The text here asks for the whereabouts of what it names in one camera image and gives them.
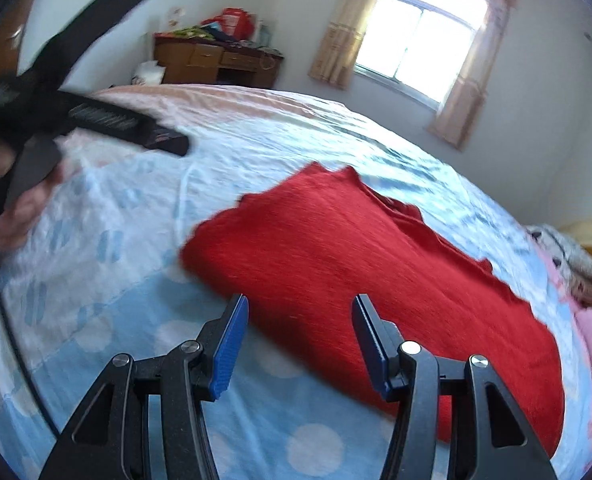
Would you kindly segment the person left hand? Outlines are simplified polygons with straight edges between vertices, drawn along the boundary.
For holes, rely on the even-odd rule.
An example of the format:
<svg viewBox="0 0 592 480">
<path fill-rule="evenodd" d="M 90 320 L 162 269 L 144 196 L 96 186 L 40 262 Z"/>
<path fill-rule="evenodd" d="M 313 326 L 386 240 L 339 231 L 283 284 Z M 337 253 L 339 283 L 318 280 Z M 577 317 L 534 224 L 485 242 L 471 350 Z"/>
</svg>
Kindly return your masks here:
<svg viewBox="0 0 592 480">
<path fill-rule="evenodd" d="M 13 162 L 14 152 L 0 141 L 0 180 L 10 172 Z M 26 243 L 53 192 L 64 181 L 64 173 L 65 167 L 61 162 L 0 214 L 0 252 L 12 252 Z"/>
</svg>

